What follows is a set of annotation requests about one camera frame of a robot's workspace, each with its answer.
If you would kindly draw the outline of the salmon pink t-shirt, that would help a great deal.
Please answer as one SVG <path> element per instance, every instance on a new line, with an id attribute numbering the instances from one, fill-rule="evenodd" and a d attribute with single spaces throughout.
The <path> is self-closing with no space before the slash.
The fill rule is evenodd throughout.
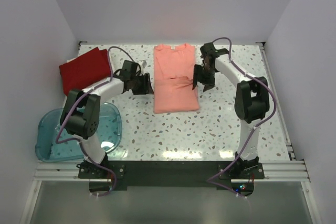
<path id="1" fill-rule="evenodd" d="M 195 46 L 181 44 L 154 47 L 154 112 L 199 110 L 198 92 L 192 89 L 196 64 Z"/>

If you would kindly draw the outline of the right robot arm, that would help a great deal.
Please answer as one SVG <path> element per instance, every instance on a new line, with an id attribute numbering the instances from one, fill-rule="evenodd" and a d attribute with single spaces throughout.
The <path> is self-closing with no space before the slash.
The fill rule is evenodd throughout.
<path id="1" fill-rule="evenodd" d="M 220 174 L 246 178 L 258 167 L 259 131 L 270 109 L 268 81 L 256 77 L 236 64 L 231 57 L 232 46 L 217 49 L 212 42 L 200 47 L 202 64 L 194 66 L 193 89 L 202 84 L 203 91 L 215 86 L 215 73 L 223 74 L 236 88 L 234 110 L 240 119 L 240 141 L 235 159 Z"/>

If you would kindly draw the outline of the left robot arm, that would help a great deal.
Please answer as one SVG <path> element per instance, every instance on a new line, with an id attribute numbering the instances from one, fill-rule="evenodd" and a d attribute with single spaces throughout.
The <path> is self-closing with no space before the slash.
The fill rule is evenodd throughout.
<path id="1" fill-rule="evenodd" d="M 144 72 L 146 61 L 125 60 L 110 77 L 86 89 L 69 91 L 60 117 L 60 130 L 56 144 L 76 141 L 85 160 L 91 163 L 90 171 L 97 178 L 108 174 L 106 152 L 96 133 L 99 126 L 100 106 L 107 100 L 131 91 L 133 95 L 153 94 L 150 74 Z"/>

